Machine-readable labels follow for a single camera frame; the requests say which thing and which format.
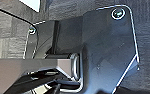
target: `cable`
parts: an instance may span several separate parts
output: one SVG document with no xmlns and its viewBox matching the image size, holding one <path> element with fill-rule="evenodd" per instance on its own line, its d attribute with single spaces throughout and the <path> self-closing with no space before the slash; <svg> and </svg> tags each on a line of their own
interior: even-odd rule
<svg viewBox="0 0 150 94">
<path fill-rule="evenodd" d="M 35 28 L 35 30 L 36 30 L 36 32 L 37 32 L 37 44 L 36 44 L 36 47 L 35 47 L 35 50 L 34 50 L 34 51 L 36 51 L 37 46 L 38 46 L 38 40 L 39 40 L 39 37 L 38 37 L 38 31 L 37 31 L 37 29 L 36 29 L 35 25 L 34 25 L 34 24 L 32 24 L 31 22 L 29 22 L 29 21 L 27 21 L 27 20 L 25 20 L 25 19 L 21 18 L 21 17 L 18 17 L 18 16 L 16 16 L 16 15 L 14 15 L 14 14 L 10 13 L 10 12 L 7 12 L 7 11 L 2 10 L 2 9 L 0 9 L 0 11 L 1 11 L 1 12 L 3 12 L 3 13 L 5 13 L 5 14 L 8 14 L 8 15 L 10 15 L 10 16 L 12 16 L 12 17 L 15 17 L 15 18 L 17 18 L 17 19 L 20 19 L 20 20 L 22 20 L 22 21 L 24 21 L 24 22 L 26 22 L 26 23 L 30 24 L 32 27 L 34 27 L 34 28 Z"/>
<path fill-rule="evenodd" d="M 3 12 L 3 13 L 8 14 L 8 15 L 10 15 L 10 16 L 13 16 L 13 17 L 15 17 L 15 18 L 17 18 L 17 19 L 20 19 L 20 20 L 22 20 L 22 21 L 24 21 L 24 22 L 26 22 L 26 23 L 29 23 L 30 25 L 32 25 L 32 26 L 36 29 L 35 25 L 33 25 L 31 22 L 29 22 L 29 21 L 27 21 L 27 20 L 25 20 L 25 19 L 23 19 L 23 18 L 20 18 L 20 17 L 18 17 L 18 16 L 16 16 L 16 15 L 12 14 L 12 13 L 10 13 L 10 12 L 7 12 L 7 11 L 5 11 L 5 10 L 0 9 L 0 11 Z"/>
</svg>

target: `gray surface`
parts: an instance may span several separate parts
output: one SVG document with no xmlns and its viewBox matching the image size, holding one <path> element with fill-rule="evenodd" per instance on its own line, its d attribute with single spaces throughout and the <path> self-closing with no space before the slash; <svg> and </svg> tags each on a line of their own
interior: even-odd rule
<svg viewBox="0 0 150 94">
<path fill-rule="evenodd" d="M 136 90 L 150 91 L 150 0 L 50 0 L 49 8 L 41 4 L 40 13 L 36 13 L 18 0 L 0 0 L 0 7 L 21 16 L 31 22 L 51 19 L 66 19 L 80 16 L 86 11 L 114 4 L 126 4 L 131 7 L 137 35 L 140 55 L 140 71 L 125 78 L 122 86 Z M 21 58 L 24 52 L 28 24 L 0 13 L 0 58 Z"/>
</svg>

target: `floor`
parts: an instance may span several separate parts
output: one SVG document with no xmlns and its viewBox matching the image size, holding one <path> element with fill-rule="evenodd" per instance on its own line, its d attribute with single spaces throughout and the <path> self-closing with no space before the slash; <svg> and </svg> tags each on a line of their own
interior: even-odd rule
<svg viewBox="0 0 150 94">
<path fill-rule="evenodd" d="M 121 86 L 150 92 L 150 0 L 41 0 L 36 13 L 18 0 L 0 0 L 0 8 L 36 23 L 80 16 L 87 11 L 115 4 L 133 11 L 140 56 L 140 70 L 124 78 Z M 0 13 L 0 58 L 22 58 L 29 24 Z"/>
</svg>

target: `screw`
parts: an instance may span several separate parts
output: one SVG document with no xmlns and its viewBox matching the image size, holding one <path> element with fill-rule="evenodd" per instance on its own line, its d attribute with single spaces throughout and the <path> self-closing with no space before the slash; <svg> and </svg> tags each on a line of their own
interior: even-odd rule
<svg viewBox="0 0 150 94">
<path fill-rule="evenodd" d="M 112 11 L 112 18 L 115 20 L 122 19 L 125 15 L 125 11 L 122 8 L 116 8 Z"/>
<path fill-rule="evenodd" d="M 33 35 L 36 33 L 36 29 L 34 27 L 30 27 L 28 32 L 29 32 L 29 34 Z"/>
</svg>

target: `metal edge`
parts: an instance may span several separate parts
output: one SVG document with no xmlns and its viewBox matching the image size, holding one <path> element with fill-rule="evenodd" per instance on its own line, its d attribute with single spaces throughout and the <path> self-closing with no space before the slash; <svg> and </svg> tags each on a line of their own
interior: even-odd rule
<svg viewBox="0 0 150 94">
<path fill-rule="evenodd" d="M 133 13 L 131 11 L 131 9 L 127 6 L 127 5 L 114 5 L 114 6 L 109 6 L 109 7 L 103 7 L 103 8 L 97 8 L 96 10 L 100 10 L 100 9 L 106 9 L 106 8 L 113 8 L 113 7 L 119 7 L 119 6 L 123 6 L 129 9 L 130 11 L 130 16 L 131 16 L 131 24 L 132 24 L 132 30 L 133 30 L 133 37 L 134 37 L 134 43 L 135 43 L 135 50 L 136 50 L 136 54 L 133 57 L 133 59 L 131 60 L 130 64 L 128 65 L 128 67 L 126 68 L 125 72 L 123 73 L 122 77 L 120 78 L 119 82 L 117 83 L 116 86 L 118 86 L 121 81 L 123 80 L 123 78 L 125 77 L 126 73 L 128 72 L 130 66 L 132 65 L 134 59 L 137 59 L 137 62 L 139 63 L 140 59 L 139 59 L 139 54 L 138 54 L 138 46 L 137 46 L 137 42 L 136 42 L 136 33 L 135 33 L 135 29 L 134 29 L 134 23 L 133 23 Z"/>
</svg>

